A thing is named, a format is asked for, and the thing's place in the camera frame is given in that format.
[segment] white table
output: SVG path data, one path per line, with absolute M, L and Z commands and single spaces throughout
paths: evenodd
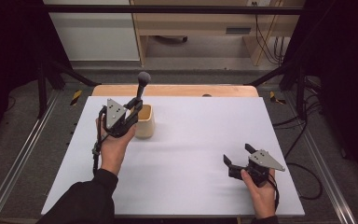
M 95 118 L 106 96 L 91 96 L 77 124 L 48 199 L 45 214 L 78 181 L 92 179 Z M 126 104 L 132 97 L 110 97 Z M 246 165 L 244 144 L 265 149 L 287 168 L 263 99 L 259 97 L 145 96 L 156 130 L 128 146 L 113 194 L 118 217 L 242 217 L 254 214 L 249 191 L 228 177 L 226 154 Z M 276 172 L 278 216 L 303 216 L 289 170 Z

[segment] hand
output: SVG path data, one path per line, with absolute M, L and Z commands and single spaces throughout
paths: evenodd
M 274 177 L 275 170 L 269 169 L 269 173 Z M 269 182 L 258 188 L 252 178 L 245 170 L 241 170 L 243 182 L 248 187 L 253 201 L 255 218 L 266 218 L 275 216 L 275 188 Z
M 118 175 L 121 168 L 121 163 L 124 161 L 127 145 L 130 140 L 135 136 L 136 124 L 132 125 L 129 131 L 119 138 L 108 136 L 103 141 L 101 147 L 101 169 L 109 171 L 114 175 Z M 101 135 L 104 135 L 106 131 L 101 128 Z

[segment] beige cup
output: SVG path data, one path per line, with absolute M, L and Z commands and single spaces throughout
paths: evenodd
M 155 121 L 152 105 L 143 105 L 142 110 L 138 113 L 138 123 L 136 124 L 135 137 L 149 138 L 153 135 Z

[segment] gray floor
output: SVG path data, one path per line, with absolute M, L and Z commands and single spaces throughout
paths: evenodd
M 185 44 L 174 41 L 151 39 L 150 45 L 153 48 L 148 51 L 147 65 L 144 68 L 133 63 L 110 63 L 107 67 L 95 66 L 97 63 L 88 63 L 86 66 L 84 63 L 78 63 L 76 66 L 82 75 L 102 83 L 134 83 L 138 71 L 144 69 L 152 75 L 153 83 L 169 84 L 243 84 L 266 74 L 275 67 L 275 65 L 267 63 L 257 68 L 252 67 L 249 56 L 238 50 L 243 49 L 244 45 L 237 37 L 190 37 Z M 40 211 L 47 198 L 46 193 L 61 165 L 67 144 L 72 137 L 71 132 L 75 130 L 87 96 L 92 92 L 92 88 L 86 87 L 68 76 L 64 76 L 64 79 L 67 81 L 67 85 L 63 91 L 58 91 L 59 98 L 48 123 L 38 137 L 33 152 L 2 208 L 0 213 L 0 222 L 2 223 L 8 218 L 12 223 L 13 221 L 25 223 L 25 219 L 31 220 L 32 223 L 33 220 L 40 218 Z M 274 84 L 278 80 L 277 77 L 258 89 L 260 96 L 265 99 L 272 123 L 294 116 L 289 104 L 272 103 L 269 99 L 269 91 L 275 88 Z M 83 92 L 77 104 L 70 105 L 76 90 Z M 275 91 L 275 93 L 278 99 L 286 101 L 290 101 L 292 95 L 290 91 Z M 16 160 L 29 132 L 33 129 L 38 112 L 35 82 L 17 88 L 10 96 L 13 98 L 10 98 L 9 101 L 14 103 L 13 99 L 15 99 L 16 103 L 6 112 L 0 124 L 0 186 Z M 310 104 L 314 101 L 317 101 L 315 97 L 310 98 Z M 319 113 L 319 110 L 310 114 L 307 130 L 323 154 L 328 168 L 337 181 L 337 186 L 358 223 L 357 163 L 341 158 L 340 146 L 324 115 Z M 276 130 L 283 153 L 293 144 L 299 132 L 298 126 Z M 318 172 L 304 138 L 301 138 L 296 144 L 287 161 L 302 164 L 316 174 Z M 317 193 L 318 185 L 313 176 L 294 166 L 289 166 L 289 169 L 301 195 L 311 196 Z M 324 189 L 322 197 L 318 200 L 301 199 L 306 215 L 296 218 L 281 218 L 281 223 L 341 223 L 332 204 L 334 200 L 327 192 Z

